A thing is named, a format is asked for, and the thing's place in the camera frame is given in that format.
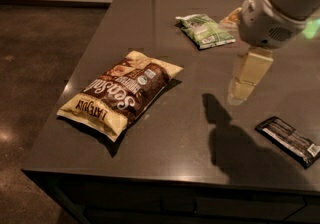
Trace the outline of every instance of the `black wrapper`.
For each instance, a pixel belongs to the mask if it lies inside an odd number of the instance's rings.
[[[305,168],[320,157],[320,146],[276,116],[258,124],[256,131],[270,139]]]

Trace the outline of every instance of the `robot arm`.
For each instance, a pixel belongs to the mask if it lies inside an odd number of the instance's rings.
[[[245,0],[239,13],[239,34],[252,46],[282,47],[304,28],[320,0]]]
[[[271,66],[272,49],[280,48],[300,33],[320,0],[245,0],[236,9],[241,40],[250,45],[237,56],[228,101],[239,105],[247,100]]]

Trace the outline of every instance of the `concrete floor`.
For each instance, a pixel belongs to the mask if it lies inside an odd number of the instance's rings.
[[[0,5],[0,223],[75,223],[20,169],[105,13]]]

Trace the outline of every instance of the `chip bag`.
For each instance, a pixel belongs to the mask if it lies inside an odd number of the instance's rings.
[[[207,49],[235,42],[235,38],[206,14],[176,17],[181,22],[181,30],[198,46]]]
[[[57,115],[85,124],[116,141],[181,70],[132,51],[63,105]]]
[[[219,23],[220,28],[225,29],[227,31],[230,30],[238,30],[239,24],[239,15],[241,13],[242,8],[238,7],[234,9],[227,17],[222,19]]]

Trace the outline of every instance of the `drawer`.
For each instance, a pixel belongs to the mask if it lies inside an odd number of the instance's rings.
[[[284,220],[304,206],[304,201],[295,196],[252,195],[244,198],[196,199],[197,214],[236,218]]]
[[[61,190],[78,205],[130,211],[161,211],[161,196],[150,186],[63,181]]]
[[[161,196],[161,210],[164,213],[194,214],[197,210],[195,199],[191,196],[166,194]]]
[[[266,224],[265,222],[256,221],[108,212],[91,209],[85,212],[85,216],[92,224]]]
[[[306,197],[307,206],[292,215],[287,221],[302,223],[320,223],[320,198]]]

